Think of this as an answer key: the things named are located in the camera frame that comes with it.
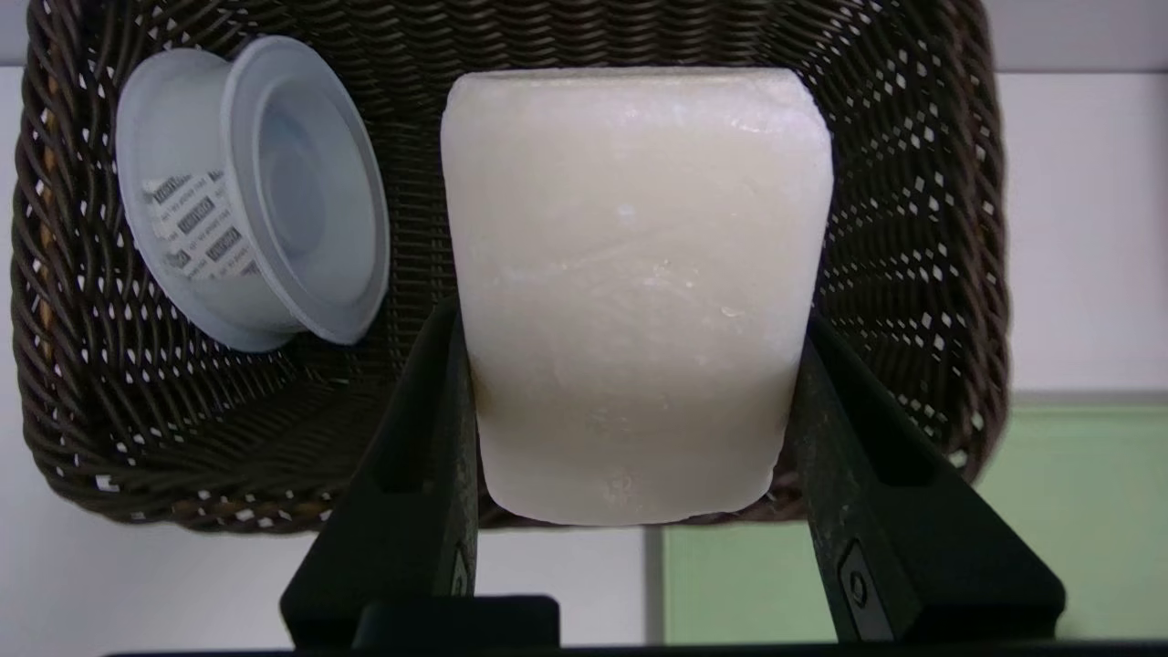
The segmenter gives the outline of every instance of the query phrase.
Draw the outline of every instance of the white wall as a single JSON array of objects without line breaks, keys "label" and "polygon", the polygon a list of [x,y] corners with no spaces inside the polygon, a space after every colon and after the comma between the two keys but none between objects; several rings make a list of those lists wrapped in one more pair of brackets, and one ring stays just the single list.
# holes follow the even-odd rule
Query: white wall
[{"label": "white wall", "polygon": [[21,64],[28,47],[28,0],[0,0],[0,65]]},{"label": "white wall", "polygon": [[1168,70],[1164,0],[982,0],[1003,71]]},{"label": "white wall", "polygon": [[[0,68],[0,194],[15,185],[20,70]],[[0,217],[7,222],[11,205]],[[0,240],[0,262],[12,258]],[[288,645],[277,603],[313,537],[125,527],[55,497],[21,438],[7,276],[0,283],[0,653]],[[568,644],[645,641],[640,530],[487,533],[482,594],[549,593]]]},{"label": "white wall", "polygon": [[1015,389],[1168,392],[1168,76],[999,84]]}]

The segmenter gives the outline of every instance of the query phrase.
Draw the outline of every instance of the wicker basket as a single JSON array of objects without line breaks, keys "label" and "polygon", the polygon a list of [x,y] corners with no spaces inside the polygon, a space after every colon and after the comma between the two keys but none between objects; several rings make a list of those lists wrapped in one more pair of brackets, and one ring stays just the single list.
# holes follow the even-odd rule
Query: wicker basket
[{"label": "wicker basket", "polygon": [[[12,316],[25,438],[55,491],[124,523],[296,532],[327,518],[411,341],[454,289],[438,124],[459,75],[625,64],[797,69],[834,136],[815,303],[973,478],[1007,412],[1002,148],[976,0],[37,0],[16,150]],[[265,355],[162,295],[118,198],[112,118],[134,65],[314,47],[369,126],[392,217],[368,337]],[[522,524],[480,502],[485,527]],[[790,455],[741,513],[802,513]]]}]

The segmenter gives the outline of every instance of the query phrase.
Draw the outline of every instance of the white block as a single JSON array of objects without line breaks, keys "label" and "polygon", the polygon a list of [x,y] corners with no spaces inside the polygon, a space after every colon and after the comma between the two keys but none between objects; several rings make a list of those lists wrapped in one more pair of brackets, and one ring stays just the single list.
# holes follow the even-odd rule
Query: white block
[{"label": "white block", "polygon": [[495,500],[626,525],[764,495],[833,181],[794,74],[470,75],[442,148]]}]

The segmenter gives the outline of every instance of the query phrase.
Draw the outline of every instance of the dark brown wicker basket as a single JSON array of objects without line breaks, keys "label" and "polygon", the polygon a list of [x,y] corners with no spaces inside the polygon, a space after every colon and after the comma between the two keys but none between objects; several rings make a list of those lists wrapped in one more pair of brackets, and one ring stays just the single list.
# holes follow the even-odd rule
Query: dark brown wicker basket
[{"label": "dark brown wicker basket", "polygon": [[[625,64],[799,71],[834,134],[818,306],[974,477],[1007,412],[1002,148],[976,0],[37,0],[16,150],[12,316],[25,438],[63,497],[126,523],[296,532],[327,518],[410,344],[454,292],[437,130],[459,75]],[[230,352],[133,248],[112,117],[172,47],[314,47],[355,98],[392,215],[390,291],[360,345]],[[480,503],[485,527],[521,524]],[[790,456],[736,514],[799,517]]]}]

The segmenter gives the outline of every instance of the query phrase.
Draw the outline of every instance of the screw head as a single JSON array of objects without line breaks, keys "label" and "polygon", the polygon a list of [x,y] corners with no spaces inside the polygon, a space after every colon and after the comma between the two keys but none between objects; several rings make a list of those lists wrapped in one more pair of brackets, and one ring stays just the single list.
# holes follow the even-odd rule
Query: screw head
[{"label": "screw head", "polygon": [[848,576],[848,589],[851,593],[851,601],[861,609],[868,604],[868,582],[858,572],[853,570]]}]

